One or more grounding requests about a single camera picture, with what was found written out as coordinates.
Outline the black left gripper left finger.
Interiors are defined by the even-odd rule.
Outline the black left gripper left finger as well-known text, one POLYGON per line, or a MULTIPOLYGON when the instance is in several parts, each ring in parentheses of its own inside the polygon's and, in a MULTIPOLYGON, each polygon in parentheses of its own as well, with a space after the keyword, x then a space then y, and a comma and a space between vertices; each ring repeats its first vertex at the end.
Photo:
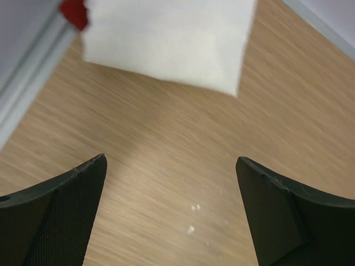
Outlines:
POLYGON ((1 196, 1 265, 83 265, 106 174, 99 154, 1 196))

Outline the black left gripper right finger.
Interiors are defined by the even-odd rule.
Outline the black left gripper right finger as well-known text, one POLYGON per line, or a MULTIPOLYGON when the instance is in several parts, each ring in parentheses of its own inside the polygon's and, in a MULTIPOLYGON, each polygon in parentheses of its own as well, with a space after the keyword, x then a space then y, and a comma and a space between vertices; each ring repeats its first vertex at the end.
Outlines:
POLYGON ((354 265, 354 200, 248 157, 236 174, 259 265, 354 265))

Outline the white Coca-Cola print t-shirt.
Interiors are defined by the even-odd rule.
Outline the white Coca-Cola print t-shirt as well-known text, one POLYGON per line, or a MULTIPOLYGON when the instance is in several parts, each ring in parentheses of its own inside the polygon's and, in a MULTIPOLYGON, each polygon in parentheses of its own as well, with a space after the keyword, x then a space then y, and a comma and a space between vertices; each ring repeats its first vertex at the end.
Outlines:
POLYGON ((237 95, 256 1, 86 1, 83 59, 237 95))

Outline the small white paper scrap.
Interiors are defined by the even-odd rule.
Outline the small white paper scrap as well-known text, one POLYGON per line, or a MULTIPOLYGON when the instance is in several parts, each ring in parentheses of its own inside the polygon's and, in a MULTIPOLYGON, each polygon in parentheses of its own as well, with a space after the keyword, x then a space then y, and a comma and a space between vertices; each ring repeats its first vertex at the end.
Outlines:
POLYGON ((191 210, 192 210, 192 211, 200 210, 200 208, 201 208, 201 207, 200 207, 199 204, 197 204, 197 205, 195 205, 195 206, 194 206, 194 205, 191 206, 191 210))
POLYGON ((194 231, 195 231, 194 226, 190 226, 189 229, 187 230, 187 233, 192 234, 192 233, 194 233, 194 231))

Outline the folded red t-shirt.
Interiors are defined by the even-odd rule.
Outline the folded red t-shirt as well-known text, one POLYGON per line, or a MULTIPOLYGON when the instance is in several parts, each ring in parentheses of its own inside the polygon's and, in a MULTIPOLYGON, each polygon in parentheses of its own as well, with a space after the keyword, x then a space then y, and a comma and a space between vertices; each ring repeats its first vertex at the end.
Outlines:
POLYGON ((63 0, 59 10, 64 18, 79 31, 83 31, 89 24, 85 0, 63 0))

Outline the side aluminium table rail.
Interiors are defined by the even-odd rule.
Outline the side aluminium table rail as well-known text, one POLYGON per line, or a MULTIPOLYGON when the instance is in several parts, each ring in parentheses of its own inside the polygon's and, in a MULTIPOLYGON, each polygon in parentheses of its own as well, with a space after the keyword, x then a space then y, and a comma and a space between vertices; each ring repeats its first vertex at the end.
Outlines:
POLYGON ((1 86, 1 147, 37 98, 77 31, 53 12, 9 78, 1 86))

